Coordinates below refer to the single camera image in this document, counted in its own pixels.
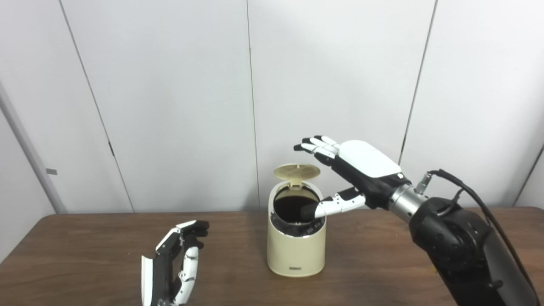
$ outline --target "wooden table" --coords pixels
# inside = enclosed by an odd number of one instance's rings
[[[544,297],[544,211],[492,209]],[[330,217],[326,265],[308,278],[267,266],[263,212],[53,215],[0,265],[1,305],[141,305],[140,256],[177,223],[210,221],[189,305],[455,303],[407,225],[380,210]]]

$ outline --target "robotic arm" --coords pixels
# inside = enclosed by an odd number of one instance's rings
[[[172,228],[155,248],[155,258],[141,257],[143,306],[185,305],[196,280],[199,249],[197,237],[208,235],[207,221],[189,221]],[[184,250],[181,271],[172,281],[172,262]]]
[[[417,186],[385,154],[359,140],[338,144],[325,136],[304,138],[295,151],[313,154],[354,187],[302,208],[304,219],[345,212],[366,204],[389,210],[409,225],[413,242],[427,252],[459,306],[537,306],[534,288],[500,225],[462,181],[428,172]],[[423,193],[433,175],[461,187],[484,209],[486,223],[453,200]],[[497,235],[499,232],[506,248]]]

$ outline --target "black robotic arm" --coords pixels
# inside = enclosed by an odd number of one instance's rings
[[[304,138],[294,150],[313,154],[350,182],[354,186],[351,198],[359,198],[371,209],[390,210],[404,220],[413,242],[427,252],[459,306],[540,306],[500,225],[476,193],[456,177],[443,170],[431,171],[413,186],[396,163],[359,140],[338,144],[326,136],[315,136]],[[433,175],[451,181],[473,197],[488,222],[459,206],[459,193],[454,200],[426,197],[423,193]],[[302,217],[310,219],[357,207],[330,210],[326,200],[303,207]]]

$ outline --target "beige trash can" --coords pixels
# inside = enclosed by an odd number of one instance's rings
[[[286,277],[306,277],[325,266],[326,217],[303,222],[300,209],[318,203],[321,191],[307,182],[319,168],[309,164],[287,164],[274,174],[282,182],[270,192],[268,201],[268,266]]]

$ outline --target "white wall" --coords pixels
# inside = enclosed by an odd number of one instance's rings
[[[136,212],[256,210],[246,1],[65,1]]]
[[[439,1],[401,166],[511,206],[544,143],[544,3]],[[453,196],[435,179],[430,195]],[[462,203],[471,203],[462,197]]]
[[[2,144],[0,145],[0,262],[2,262],[38,220],[55,212],[2,111],[0,111],[0,144]]]
[[[319,165],[324,194],[348,188],[303,137],[364,139],[397,160],[434,1],[249,1],[259,193],[282,164]]]
[[[67,212],[132,211],[59,2],[0,2],[0,83]]]
[[[533,206],[544,209],[544,198],[542,190],[544,189],[544,157],[540,156],[527,184],[523,188],[516,206]]]
[[[399,158],[435,2],[63,3],[135,210],[170,211],[253,210],[258,192],[264,207],[275,167],[318,164],[292,151],[314,134]],[[409,178],[444,168],[513,204],[544,143],[543,7],[438,3]],[[0,83],[66,211],[132,211],[59,2],[0,2],[0,42]],[[321,168],[325,194],[348,186]]]

